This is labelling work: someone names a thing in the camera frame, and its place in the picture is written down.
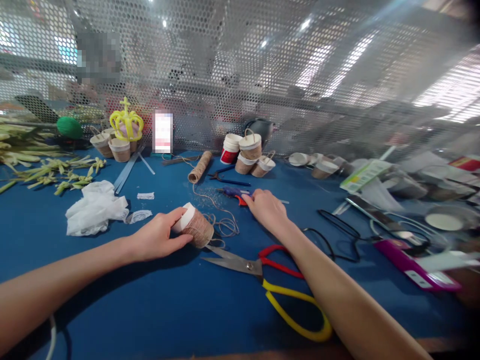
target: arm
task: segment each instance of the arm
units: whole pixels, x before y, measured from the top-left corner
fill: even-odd
[[[291,253],[332,327],[357,360],[431,359],[365,290],[313,244],[268,190],[242,195],[256,219]]]
[[[0,284],[0,357],[63,303],[102,275],[135,262],[163,258],[191,235],[170,239],[186,209],[158,214],[135,234],[67,257]]]

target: person's left hand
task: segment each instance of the person's left hand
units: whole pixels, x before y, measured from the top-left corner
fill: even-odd
[[[192,235],[183,234],[179,237],[170,238],[172,226],[187,211],[184,207],[163,214],[157,214],[133,235],[124,239],[133,255],[133,261],[149,261],[164,258],[171,253],[183,248],[193,240]]]

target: glue gun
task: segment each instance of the glue gun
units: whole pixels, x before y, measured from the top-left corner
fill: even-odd
[[[229,198],[237,198],[238,199],[238,206],[247,206],[247,203],[242,199],[242,194],[250,195],[250,191],[242,190],[237,187],[230,187],[225,186],[220,189],[216,189],[219,193],[223,193],[224,195],[228,196]]]

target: scissor blade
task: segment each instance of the scissor blade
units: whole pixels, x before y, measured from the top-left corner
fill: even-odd
[[[217,254],[219,257],[222,257],[224,259],[235,259],[235,260],[241,260],[241,261],[246,261],[243,257],[235,255],[231,252],[228,252],[226,250],[222,250],[218,247],[215,246],[210,246],[206,245],[205,246],[208,250],[213,251],[215,254]]]
[[[257,261],[250,262],[247,260],[237,260],[237,259],[222,259],[218,257],[202,257],[203,260],[206,260],[212,264],[235,270],[241,273],[261,276],[262,275],[262,265],[258,264]]]

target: hand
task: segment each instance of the hand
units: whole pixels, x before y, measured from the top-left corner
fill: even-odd
[[[125,237],[134,261],[164,258],[191,242],[193,237],[188,234],[170,238],[172,226],[182,217],[185,211],[187,211],[186,208],[178,207],[168,214],[159,213],[136,233]]]
[[[280,228],[291,223],[285,206],[270,191],[257,189],[252,197],[247,194],[241,197],[258,222],[272,234],[276,235]]]

